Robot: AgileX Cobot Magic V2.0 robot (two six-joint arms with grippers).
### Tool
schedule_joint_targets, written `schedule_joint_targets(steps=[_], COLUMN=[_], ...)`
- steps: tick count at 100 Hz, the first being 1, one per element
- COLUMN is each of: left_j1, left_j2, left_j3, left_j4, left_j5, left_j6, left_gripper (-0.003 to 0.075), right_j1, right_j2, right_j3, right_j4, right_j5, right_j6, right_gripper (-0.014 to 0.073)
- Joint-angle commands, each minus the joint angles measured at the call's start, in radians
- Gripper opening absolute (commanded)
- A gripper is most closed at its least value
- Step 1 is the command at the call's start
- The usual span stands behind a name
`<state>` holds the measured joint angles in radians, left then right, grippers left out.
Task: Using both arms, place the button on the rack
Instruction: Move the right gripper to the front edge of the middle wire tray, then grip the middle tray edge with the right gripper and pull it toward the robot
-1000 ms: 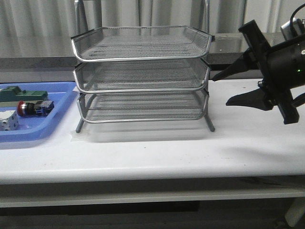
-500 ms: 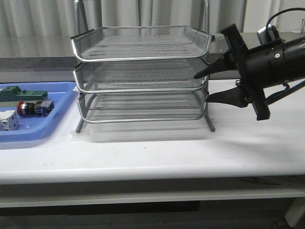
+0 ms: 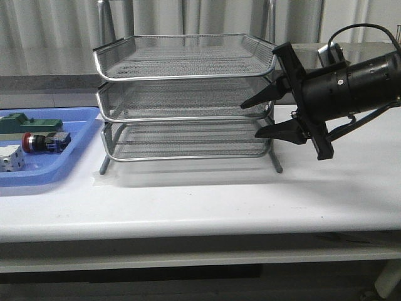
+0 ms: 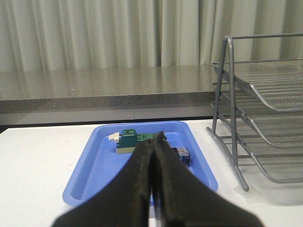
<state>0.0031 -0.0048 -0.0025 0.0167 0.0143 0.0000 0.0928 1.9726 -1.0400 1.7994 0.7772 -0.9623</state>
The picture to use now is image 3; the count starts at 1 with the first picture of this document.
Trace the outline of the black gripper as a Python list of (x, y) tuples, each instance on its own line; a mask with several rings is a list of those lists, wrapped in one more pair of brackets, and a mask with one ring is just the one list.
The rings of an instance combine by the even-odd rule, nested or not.
[(334, 150), (328, 141), (326, 121), (337, 118), (340, 109), (335, 104), (337, 73), (345, 70), (346, 62), (306, 72), (291, 43), (277, 46), (273, 53), (285, 76), (280, 76), (255, 96), (245, 100), (242, 109), (264, 102), (280, 100), (292, 92), (297, 109), (290, 120), (261, 127), (255, 138), (277, 139), (302, 145), (308, 139), (317, 152), (317, 159), (331, 159)]

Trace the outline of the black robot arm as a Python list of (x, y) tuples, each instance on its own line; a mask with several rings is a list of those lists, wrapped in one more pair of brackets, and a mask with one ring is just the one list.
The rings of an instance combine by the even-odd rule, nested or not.
[(291, 92), (297, 104), (291, 119), (260, 128), (255, 136), (292, 142), (312, 140), (318, 160), (331, 159), (332, 142), (400, 106), (400, 53), (393, 51), (349, 65), (338, 46), (329, 63), (306, 72), (291, 43), (275, 47), (283, 71), (274, 82), (244, 101), (241, 108), (281, 99)]

